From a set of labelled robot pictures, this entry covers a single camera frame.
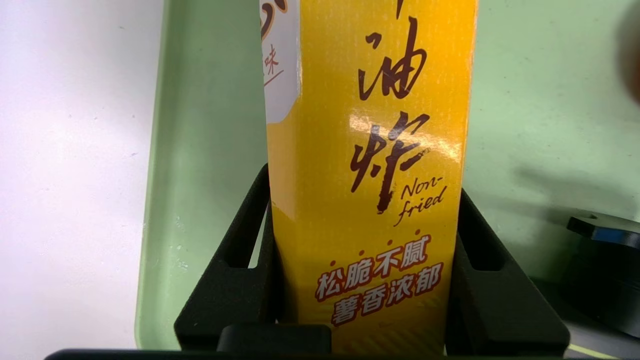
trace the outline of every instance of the black plastic stand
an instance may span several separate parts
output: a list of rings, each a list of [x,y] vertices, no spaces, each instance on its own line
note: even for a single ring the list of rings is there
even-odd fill
[[[605,214],[571,217],[582,239],[564,273],[562,294],[576,309],[640,339],[640,224]]]
[[[265,211],[258,265],[248,269]],[[265,165],[175,321],[175,333],[187,352],[88,357],[75,351],[54,354],[49,360],[205,359],[207,354],[212,359],[331,357],[331,334],[326,326],[275,323],[284,303],[277,254]],[[569,344],[567,328],[465,192],[445,342],[449,356],[562,357]]]

